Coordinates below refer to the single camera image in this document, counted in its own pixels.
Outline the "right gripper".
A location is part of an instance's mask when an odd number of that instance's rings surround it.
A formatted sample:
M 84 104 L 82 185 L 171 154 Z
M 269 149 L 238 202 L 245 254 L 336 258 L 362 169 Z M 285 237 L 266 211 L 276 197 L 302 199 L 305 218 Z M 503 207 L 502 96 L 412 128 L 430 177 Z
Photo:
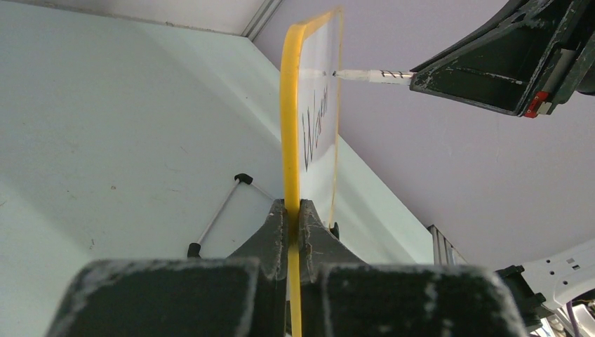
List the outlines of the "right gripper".
M 594 94 L 593 1 L 507 1 L 485 24 L 412 69 L 410 90 L 514 117 Z

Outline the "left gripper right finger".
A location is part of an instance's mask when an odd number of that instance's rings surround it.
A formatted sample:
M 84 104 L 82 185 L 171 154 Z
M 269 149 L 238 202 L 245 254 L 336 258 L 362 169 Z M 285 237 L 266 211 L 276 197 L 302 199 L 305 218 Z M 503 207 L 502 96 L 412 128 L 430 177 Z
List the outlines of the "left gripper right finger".
M 352 253 L 302 200 L 304 336 L 525 336 L 513 296 L 469 265 L 372 265 Z

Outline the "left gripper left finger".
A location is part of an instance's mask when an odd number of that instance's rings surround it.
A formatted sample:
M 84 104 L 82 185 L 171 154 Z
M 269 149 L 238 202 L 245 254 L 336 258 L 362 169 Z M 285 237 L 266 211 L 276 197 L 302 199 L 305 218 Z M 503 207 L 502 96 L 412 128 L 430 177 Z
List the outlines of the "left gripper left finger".
M 226 258 L 96 260 L 73 278 L 48 336 L 284 336 L 288 216 Z

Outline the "yellow framed whiteboard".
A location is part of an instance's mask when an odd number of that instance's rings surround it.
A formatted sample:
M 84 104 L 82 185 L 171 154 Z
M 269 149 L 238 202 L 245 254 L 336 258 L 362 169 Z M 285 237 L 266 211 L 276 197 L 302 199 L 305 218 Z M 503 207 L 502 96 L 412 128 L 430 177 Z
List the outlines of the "yellow framed whiteboard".
M 333 226 L 338 162 L 343 10 L 337 6 L 288 28 L 280 66 L 284 204 L 288 214 L 288 290 L 292 336 L 304 336 L 299 251 L 302 203 Z

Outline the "black whiteboard marker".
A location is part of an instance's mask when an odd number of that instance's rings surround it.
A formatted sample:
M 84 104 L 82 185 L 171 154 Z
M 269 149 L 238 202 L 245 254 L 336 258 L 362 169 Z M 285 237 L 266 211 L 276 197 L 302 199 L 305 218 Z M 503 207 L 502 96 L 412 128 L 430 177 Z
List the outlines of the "black whiteboard marker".
M 395 70 L 338 70 L 333 76 L 350 81 L 365 81 L 377 84 L 397 84 L 409 86 L 414 72 Z

